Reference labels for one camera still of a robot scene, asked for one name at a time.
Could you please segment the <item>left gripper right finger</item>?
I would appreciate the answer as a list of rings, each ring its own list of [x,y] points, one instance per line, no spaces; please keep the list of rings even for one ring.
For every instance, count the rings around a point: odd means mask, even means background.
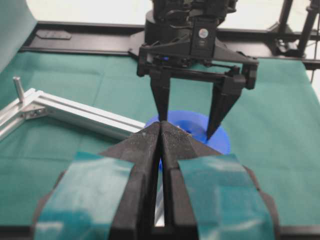
[[[161,123],[165,224],[175,240],[277,240],[274,200],[235,155]]]

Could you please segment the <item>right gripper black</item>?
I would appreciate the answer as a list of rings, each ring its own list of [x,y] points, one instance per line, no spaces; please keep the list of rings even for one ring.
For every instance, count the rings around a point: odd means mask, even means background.
[[[218,18],[194,17],[190,29],[178,29],[168,23],[147,17],[145,21],[145,45],[138,55],[137,75],[148,73],[147,64],[159,56],[170,65],[183,66],[191,61],[204,65],[212,61],[242,64],[242,75],[224,77],[215,82],[206,136],[209,140],[221,122],[241,96],[242,89],[253,89],[257,78],[258,61],[228,49],[217,38]],[[158,112],[159,121],[168,119],[171,73],[152,69],[149,73],[150,87]]]

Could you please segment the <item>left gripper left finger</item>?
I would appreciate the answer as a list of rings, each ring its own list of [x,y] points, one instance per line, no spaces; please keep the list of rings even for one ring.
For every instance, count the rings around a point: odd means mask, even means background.
[[[42,203],[36,240],[146,240],[154,225],[160,124],[99,155],[80,152]]]

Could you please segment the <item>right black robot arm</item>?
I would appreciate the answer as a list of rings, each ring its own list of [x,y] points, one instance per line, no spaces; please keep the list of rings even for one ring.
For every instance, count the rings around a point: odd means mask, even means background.
[[[217,38],[217,28],[236,11],[234,0],[155,0],[146,15],[137,75],[150,77],[158,118],[168,118],[171,78],[213,83],[206,136],[210,138],[257,79],[258,60]]]

